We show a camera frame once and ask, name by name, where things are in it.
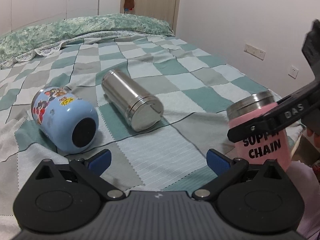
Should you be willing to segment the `pink steel cup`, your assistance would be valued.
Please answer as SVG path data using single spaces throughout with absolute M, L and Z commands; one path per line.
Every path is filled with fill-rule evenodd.
M 268 90 L 250 95 L 227 108 L 228 138 L 235 143 L 238 157 L 250 164 L 263 164 L 266 160 L 276 160 L 283 170 L 291 163 L 291 155 L 284 130 L 270 132 L 252 120 L 267 113 L 277 103 Z

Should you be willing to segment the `stainless steel tumbler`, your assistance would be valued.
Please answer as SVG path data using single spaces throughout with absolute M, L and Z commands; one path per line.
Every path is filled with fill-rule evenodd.
M 136 132 L 150 129 L 160 122 L 164 106 L 125 73 L 113 69 L 103 77 L 101 86 L 127 124 Z

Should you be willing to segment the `blue cartoon cup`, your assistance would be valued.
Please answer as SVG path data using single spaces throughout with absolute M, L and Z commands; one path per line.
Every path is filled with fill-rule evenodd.
M 33 120 L 62 152 L 77 154 L 94 141 L 99 118 L 93 105 L 60 87 L 39 90 L 31 103 Z

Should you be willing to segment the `green checkered bed blanket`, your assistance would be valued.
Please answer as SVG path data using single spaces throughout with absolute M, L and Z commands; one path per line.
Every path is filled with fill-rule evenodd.
M 102 177 L 123 191 L 193 191 L 215 177 L 214 148 L 234 153 L 227 108 L 266 88 L 218 56 L 175 37 L 129 33 L 74 38 L 10 67 L 1 65 L 1 215 L 43 159 L 65 164 L 67 145 L 112 152 Z M 73 103 L 98 115 L 71 123 Z

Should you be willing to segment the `green floral duvet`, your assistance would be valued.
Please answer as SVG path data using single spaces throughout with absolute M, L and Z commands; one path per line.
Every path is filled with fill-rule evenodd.
M 117 32 L 174 36 L 168 22 L 147 16 L 108 14 L 59 20 L 28 26 L 2 36 L 1 69 L 30 61 L 36 55 L 48 56 L 76 40 L 105 38 Z

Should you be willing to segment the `white wardrobe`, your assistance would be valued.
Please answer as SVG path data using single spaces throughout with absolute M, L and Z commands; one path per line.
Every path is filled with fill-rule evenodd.
M 1 0 L 1 34 L 43 23 L 98 14 L 99 0 Z

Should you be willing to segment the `white wall socket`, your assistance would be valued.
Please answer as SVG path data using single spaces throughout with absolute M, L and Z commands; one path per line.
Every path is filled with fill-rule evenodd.
M 297 75 L 298 75 L 298 72 L 299 72 L 299 70 L 298 70 L 296 67 L 291 66 L 291 67 L 289 68 L 288 75 L 289 75 L 290 77 L 296 79 L 296 78 L 297 78 Z

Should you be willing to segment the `white wall socket panel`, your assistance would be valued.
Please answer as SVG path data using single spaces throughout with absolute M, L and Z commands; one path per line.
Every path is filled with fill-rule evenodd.
M 249 44 L 245 44 L 244 52 L 259 58 L 260 60 L 264 60 L 266 52 L 263 50 L 260 50 L 258 48 L 255 48 L 254 46 L 251 46 Z

